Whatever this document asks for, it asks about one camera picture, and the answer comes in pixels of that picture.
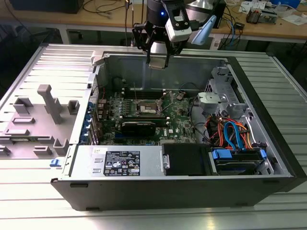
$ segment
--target blue tab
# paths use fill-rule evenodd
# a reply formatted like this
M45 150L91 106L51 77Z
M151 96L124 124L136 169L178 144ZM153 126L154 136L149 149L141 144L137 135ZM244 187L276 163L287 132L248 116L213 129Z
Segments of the blue tab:
M91 119L91 115L90 115L90 114L86 114L86 115L84 116L84 118L85 118L85 120L89 120L89 119Z
M232 155L228 149L215 149L213 151L213 159L217 158L232 158Z
M263 149L260 150L260 154L261 154L263 159L267 158L267 154L266 154L266 152Z
M212 155L213 155L213 159L217 159L218 158L216 150L212 151Z
M50 167L61 167L61 165L59 164L59 159L52 159Z
M94 108L94 104L92 102L88 102L87 104L89 107Z

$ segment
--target wire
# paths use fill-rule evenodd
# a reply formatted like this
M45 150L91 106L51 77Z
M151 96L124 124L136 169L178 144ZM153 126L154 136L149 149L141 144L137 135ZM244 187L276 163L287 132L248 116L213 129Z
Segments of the wire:
M237 126L240 126L241 128L243 128L244 130L247 130L247 128L245 128L241 123L236 123ZM249 133L248 133L248 139L247 139L247 142L248 142L248 146L252 149L253 147L251 146L250 144L250 140L249 140Z
M106 93L106 89L104 88L104 94L102 95L102 99L104 99Z
M191 107L191 111L190 111L190 115L189 115L190 122L191 122L191 124L192 124L192 127L193 127L199 134L201 134L201 135L203 136L204 142L207 142L207 144L211 145L209 139L208 139L202 132L200 132L200 131L195 127L195 124L194 124L194 122L193 122L193 120L192 120L192 109L193 109L193 106L194 106L194 104L195 104L196 99L197 99L197 96L194 98L193 103L192 103L192 107Z
M116 7L116 8L113 8L113 9L110 9L110 10L107 10L107 11L101 11L101 10L99 10L99 8L101 8L101 7L114 5L116 2L119 1L119 0L117 0L117 1L115 1L115 2L113 2L113 3L111 3L111 4L105 4L105 5L100 5L100 6L98 6L97 9L96 9L96 11L90 11L90 10L86 9L85 6L86 6L88 3L92 2L92 1L94 1L94 0L89 0L89 1L87 1L85 4L83 4L83 6L82 6L82 8L83 8L85 11L89 12L89 13L97 13L97 14L100 14L100 13L107 13L107 12L111 12L111 11L117 10L117 9L119 9L119 8L125 7L125 5L123 5L123 6L118 6L118 7Z
M199 91L201 91L201 89L199 89L198 86L197 86L195 83L193 83L193 82L186 82L186 83L183 83L183 84L179 87L179 91L181 91L182 87L183 87L184 85L187 85L187 84L191 84L191 85L193 85L196 89L198 89Z
M126 8L126 11L125 11L125 39L126 39L126 46L128 46L128 41L127 41L127 15L128 15L128 8Z
M13 18L18 21L20 23L20 25L31 35L32 38L34 38L36 41L38 41L33 34L27 29L27 27L13 14L13 12L10 10L6 0L4 0L4 4L6 6L6 8L8 9L8 11L10 12L10 14L13 16Z
M235 29L234 29L234 25L232 24L232 22L231 22L229 19L225 19L225 18L222 18L222 19L224 19L224 20L228 21L228 22L230 23L230 25L231 25L232 37L231 37L231 41L230 41L230 43L233 43L233 41L234 41L234 37L235 37Z
M142 0L142 21L141 21L141 24L143 23L143 14L144 14L144 0Z

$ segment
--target black cable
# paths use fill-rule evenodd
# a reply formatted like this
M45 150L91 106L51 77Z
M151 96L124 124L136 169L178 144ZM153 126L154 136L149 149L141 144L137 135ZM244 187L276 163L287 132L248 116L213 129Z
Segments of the black cable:
M142 21L141 21L141 24L143 23L143 14L144 14L144 0L142 0Z
M10 14L13 16L13 18L18 21L20 23L20 25L31 35L32 38L34 38L36 41L38 41L33 34L27 29L27 27L25 27L25 25L13 14L13 12L10 10L6 0L4 0L4 4L6 6L6 8L8 9L8 11L10 12Z
M110 9L110 10L107 10L107 11L101 11L101 10L99 10L100 7L103 7L103 6L110 6L110 5L115 4L115 3L117 2L117 1L115 1L115 2L113 2L112 4L106 4L106 5L98 6L97 9L96 9L96 11L90 11L90 10L86 9L85 6L86 6L88 3L92 2L92 1L93 1L93 0L89 0L88 2L86 2L85 4L83 4L83 6L82 6L82 8L83 8L85 11L89 12L89 13L97 13L97 14L99 14L99 13L106 13L106 12L114 11L114 10L117 10L117 9L119 9L119 8L125 7L125 5L123 5L123 6L118 6L118 7L116 7L116 8L113 8L113 9Z
M133 5L132 5L132 27L133 27L133 25L134 25L134 8L133 8ZM132 30L131 30L131 33L132 33L132 38L131 38L131 46L134 46L134 36L133 36L133 32L132 32Z
M128 46L128 42L127 42L127 15L128 15L128 9L126 8L126 11L125 11L125 39L126 39L126 46Z
M194 104L195 104L196 99L197 99L197 96L196 96L196 97L194 98L194 100L193 100L192 107L191 107L191 111L190 111L190 114L189 114L189 118L190 118L190 121L191 121L191 124L192 124L193 128L194 128L199 134L201 134L201 135L203 136L204 142L207 142L207 144L211 145L209 139L208 139L202 132L200 132L200 131L195 127L195 124L194 124L194 122L193 122L193 120L192 120L192 109L193 109L193 106L194 106Z
M193 83L193 82L186 82L186 83L183 83L183 84L179 87L179 91L181 91L182 87L183 87L184 85L186 85L186 84L191 84L191 85L193 85L196 89L198 89L199 91L201 91L201 89L198 88L198 86L197 86L195 83Z

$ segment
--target electronic equipment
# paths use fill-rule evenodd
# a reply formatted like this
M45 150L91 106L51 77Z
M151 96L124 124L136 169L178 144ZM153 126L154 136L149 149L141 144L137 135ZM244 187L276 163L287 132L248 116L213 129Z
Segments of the electronic equipment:
M3 108L17 112L3 123L0 158L65 156L51 185L74 209L252 206L306 180L230 53L184 50L160 71L136 47L42 53L55 49L94 51L88 66L55 64L52 73L65 76L35 82L28 97L10 95ZM50 85L71 74L84 89L61 97Z
M83 2L84 0L10 0L15 10L62 13L77 13Z

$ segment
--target metal table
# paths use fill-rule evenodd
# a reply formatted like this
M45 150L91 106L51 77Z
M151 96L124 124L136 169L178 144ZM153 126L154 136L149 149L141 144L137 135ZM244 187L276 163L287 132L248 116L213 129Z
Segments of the metal table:
M0 101L0 131L12 116L18 95L33 96L40 82L51 84L60 100L82 99L93 71L91 56L103 46L40 47ZM129 51L129 47L119 47ZM307 94L280 62L265 53L184 50L182 54L220 56L239 61L255 90L307 172ZM307 184L276 193L254 207L78 212L49 184L61 173L50 160L0 161L0 226L17 229L304 229Z

